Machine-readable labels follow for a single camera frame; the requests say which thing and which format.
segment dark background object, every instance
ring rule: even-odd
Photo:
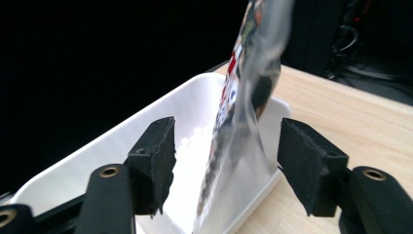
[[[413,105],[413,1],[296,0],[288,65]]]
[[[247,1],[0,8],[0,195],[229,59]]]

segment white granules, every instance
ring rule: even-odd
[[[184,233],[191,233],[207,167],[213,123],[193,130],[176,145],[173,183],[164,210]]]

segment snack bag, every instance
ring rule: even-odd
[[[213,129],[194,233],[224,233],[277,169],[257,122],[281,71],[292,1],[249,0]]]

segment black clamp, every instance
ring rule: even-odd
[[[305,123],[283,118],[278,160],[307,215],[334,216],[343,234],[413,233],[413,202],[389,174],[347,168],[349,156]]]
[[[33,217],[30,207],[0,207],[0,233],[93,234],[135,233],[135,215],[163,212],[176,159],[174,118],[152,122],[124,164],[109,164],[91,173],[87,191]]]

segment black background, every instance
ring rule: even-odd
[[[0,195],[230,58],[247,1],[0,5]]]

